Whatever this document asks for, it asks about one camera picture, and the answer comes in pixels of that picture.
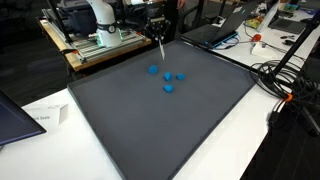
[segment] gray mat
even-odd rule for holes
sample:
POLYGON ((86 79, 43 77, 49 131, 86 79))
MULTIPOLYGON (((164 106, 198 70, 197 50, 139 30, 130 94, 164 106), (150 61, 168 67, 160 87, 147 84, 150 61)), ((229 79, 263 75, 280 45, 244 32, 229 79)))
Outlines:
POLYGON ((173 178, 254 85, 247 70, 180 41, 165 52, 164 61, 154 49, 68 86, 124 179, 173 178), (186 79, 166 83, 167 71, 186 79))

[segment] floor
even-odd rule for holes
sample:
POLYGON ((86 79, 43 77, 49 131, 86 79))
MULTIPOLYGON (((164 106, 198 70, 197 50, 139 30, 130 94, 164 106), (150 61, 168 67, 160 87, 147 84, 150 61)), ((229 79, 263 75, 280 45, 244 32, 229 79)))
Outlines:
MULTIPOLYGON (((0 89, 23 106, 66 88, 73 81, 62 57, 47 39, 4 48, 0 55, 0 89)), ((307 61, 310 78, 320 82, 320 51, 307 61)), ((270 129, 241 179, 319 179, 320 137, 308 134, 301 115, 281 112, 281 128, 270 129)))

